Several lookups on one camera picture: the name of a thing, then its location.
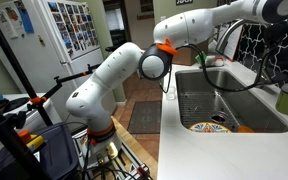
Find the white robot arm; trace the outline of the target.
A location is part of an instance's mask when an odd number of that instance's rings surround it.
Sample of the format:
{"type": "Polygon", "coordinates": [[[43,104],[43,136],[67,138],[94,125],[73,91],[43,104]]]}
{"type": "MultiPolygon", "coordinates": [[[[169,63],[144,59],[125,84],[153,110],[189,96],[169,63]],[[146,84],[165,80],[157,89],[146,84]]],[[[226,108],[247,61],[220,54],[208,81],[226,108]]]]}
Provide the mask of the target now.
{"type": "Polygon", "coordinates": [[[178,49],[207,40],[213,28],[235,19],[273,24],[288,18],[288,0],[236,0],[229,5],[195,9],[159,22],[154,43],[146,50],[127,42],[116,49],[67,99],[70,114],[85,119],[88,139],[106,143],[115,135],[111,115],[102,105],[103,97],[138,71],[148,80],[162,79],[178,49]]]}

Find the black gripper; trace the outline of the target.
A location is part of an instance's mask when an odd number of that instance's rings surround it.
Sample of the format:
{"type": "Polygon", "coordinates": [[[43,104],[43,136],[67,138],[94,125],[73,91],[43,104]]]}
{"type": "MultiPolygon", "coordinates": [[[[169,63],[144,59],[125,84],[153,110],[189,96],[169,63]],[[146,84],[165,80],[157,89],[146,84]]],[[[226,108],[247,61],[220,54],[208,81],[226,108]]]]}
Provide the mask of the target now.
{"type": "Polygon", "coordinates": [[[269,48],[265,69],[272,83],[288,83],[288,23],[273,24],[265,29],[264,40],[269,48]]]}

